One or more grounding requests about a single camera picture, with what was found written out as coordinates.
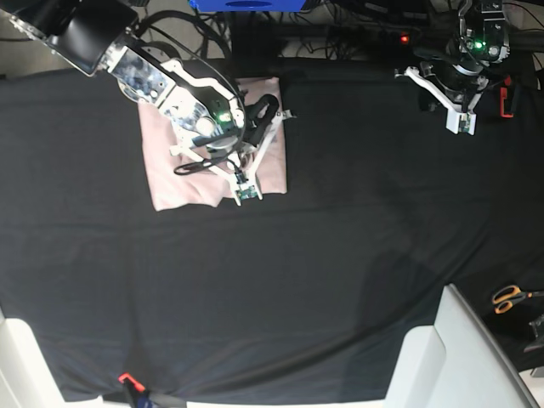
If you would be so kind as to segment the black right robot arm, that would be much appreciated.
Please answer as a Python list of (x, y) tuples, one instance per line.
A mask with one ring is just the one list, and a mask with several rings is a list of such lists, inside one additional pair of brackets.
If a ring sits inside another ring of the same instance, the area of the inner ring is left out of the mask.
[(109, 73), (137, 103), (156, 210), (286, 192), (282, 123), (290, 112), (271, 81), (193, 76), (177, 40), (142, 38), (165, 14), (140, 19), (124, 1), (4, 1), (1, 9), (29, 39), (89, 77)]

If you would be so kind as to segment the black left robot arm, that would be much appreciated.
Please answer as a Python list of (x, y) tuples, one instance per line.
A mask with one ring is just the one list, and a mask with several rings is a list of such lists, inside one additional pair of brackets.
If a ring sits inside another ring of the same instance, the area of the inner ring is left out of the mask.
[(450, 132), (473, 135), (476, 105), (506, 78), (498, 69), (510, 54), (502, 2), (461, 1), (450, 27), (421, 34), (413, 52), (421, 62), (394, 75), (423, 89), (428, 110), (445, 107)]

